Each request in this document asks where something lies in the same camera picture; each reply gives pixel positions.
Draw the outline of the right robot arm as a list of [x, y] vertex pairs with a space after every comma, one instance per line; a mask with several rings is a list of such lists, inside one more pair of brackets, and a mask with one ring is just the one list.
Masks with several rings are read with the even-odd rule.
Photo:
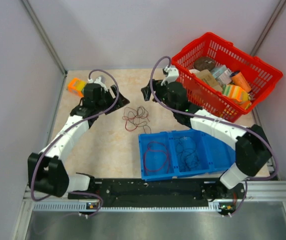
[[234, 187], [246, 180], [267, 179], [257, 176], [273, 156], [273, 150], [262, 127], [257, 124], [245, 127], [215, 117], [204, 108], [190, 102], [187, 90], [177, 81], [167, 83], [152, 79], [141, 92], [145, 101], [153, 100], [171, 111], [179, 124], [206, 133], [235, 150], [235, 162], [211, 188], [214, 190], [209, 195], [211, 201], [218, 195], [222, 198], [229, 197], [234, 192]]

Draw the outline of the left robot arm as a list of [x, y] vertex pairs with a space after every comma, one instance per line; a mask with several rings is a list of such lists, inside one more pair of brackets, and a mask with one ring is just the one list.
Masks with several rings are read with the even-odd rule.
[[62, 197], [67, 192], [79, 191], [85, 198], [96, 194], [96, 186], [87, 174], [68, 175], [64, 162], [78, 142], [101, 114], [110, 114], [129, 100], [120, 92], [117, 84], [110, 89], [99, 81], [85, 85], [83, 97], [74, 107], [56, 137], [40, 153], [28, 157], [28, 184], [32, 192]]

